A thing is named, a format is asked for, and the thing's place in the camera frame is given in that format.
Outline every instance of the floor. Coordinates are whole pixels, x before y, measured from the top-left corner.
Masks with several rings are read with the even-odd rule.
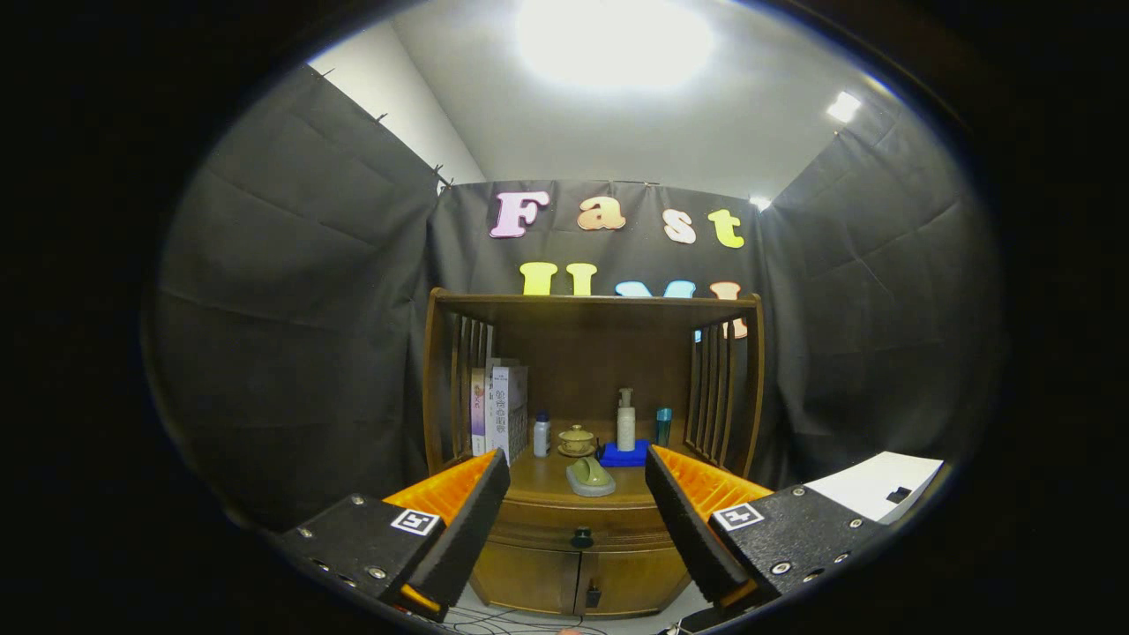
[[[447,611],[444,625],[466,635],[510,635],[549,633],[572,628],[584,635],[656,635],[682,617],[709,608],[698,586],[691,582],[669,607],[660,614],[627,619],[584,619],[569,616],[552,616],[488,607],[479,600],[470,585],[463,591],[458,603]]]

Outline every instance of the black fabric backdrop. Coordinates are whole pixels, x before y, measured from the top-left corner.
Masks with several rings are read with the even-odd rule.
[[[426,475],[404,377],[436,184],[309,68],[193,180],[165,247],[154,358],[172,432],[233,511],[281,529]]]
[[[315,71],[240,120],[190,186],[154,314],[170,432],[217,493],[274,529],[342,495],[426,476],[419,385],[428,290],[522,293],[524,262],[598,268],[595,295],[734,281],[761,294],[768,347],[749,478],[781,487],[881,450],[956,458],[995,389],[999,280],[981,210],[937,141],[869,95],[773,206],[654,184],[456,185]],[[526,234],[492,238],[497,193],[550,194]],[[610,195],[627,225],[584,230]],[[671,241],[664,209],[691,216]],[[706,215],[741,219],[741,249]],[[737,419],[747,419],[738,410]]]

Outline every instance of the small bottle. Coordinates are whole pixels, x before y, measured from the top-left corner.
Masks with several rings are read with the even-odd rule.
[[[552,438],[549,434],[549,411],[541,410],[537,412],[537,420],[533,424],[533,455],[534,456],[548,456],[549,455],[549,440]]]
[[[620,389],[620,411],[615,418],[615,447],[620,452],[634,451],[634,408],[631,389]]]
[[[671,443],[671,419],[674,412],[669,408],[659,408],[655,415],[655,444],[666,447]]]

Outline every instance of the lotion bottle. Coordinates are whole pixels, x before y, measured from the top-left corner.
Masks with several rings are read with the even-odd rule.
[[[549,412],[546,410],[541,410],[537,412],[537,420],[533,424],[533,455],[534,456],[548,456],[549,455],[549,440],[552,436],[549,434]]]
[[[615,447],[620,452],[634,451],[634,408],[631,389],[620,389],[620,411],[615,418]]]

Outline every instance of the yellow letter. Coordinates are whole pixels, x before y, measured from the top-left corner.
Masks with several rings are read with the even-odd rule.
[[[717,229],[717,240],[723,245],[738,249],[745,244],[744,238],[733,233],[734,227],[741,226],[741,219],[729,216],[729,210],[719,209],[706,218],[714,221],[714,228]]]
[[[698,240],[698,234],[690,226],[693,221],[690,220],[689,214],[676,209],[668,209],[663,212],[663,221],[666,223],[663,229],[672,241],[691,245]]]
[[[584,229],[619,229],[628,219],[620,214],[620,201],[612,197],[593,197],[580,203],[577,225]]]
[[[738,285],[737,282],[714,282],[712,285],[709,286],[709,290],[714,292],[714,295],[716,295],[718,299],[737,299],[737,294],[741,293],[741,285]],[[729,325],[726,324],[721,329],[721,332],[725,333],[725,337],[729,337],[728,327]],[[749,336],[749,327],[745,325],[744,320],[733,321],[733,334],[738,340],[743,337]]]
[[[592,276],[596,266],[587,262],[574,262],[564,268],[572,275],[572,295],[592,295]]]
[[[557,266],[552,262],[526,262],[518,268],[525,276],[525,288],[522,295],[549,295],[549,282],[557,272]]]

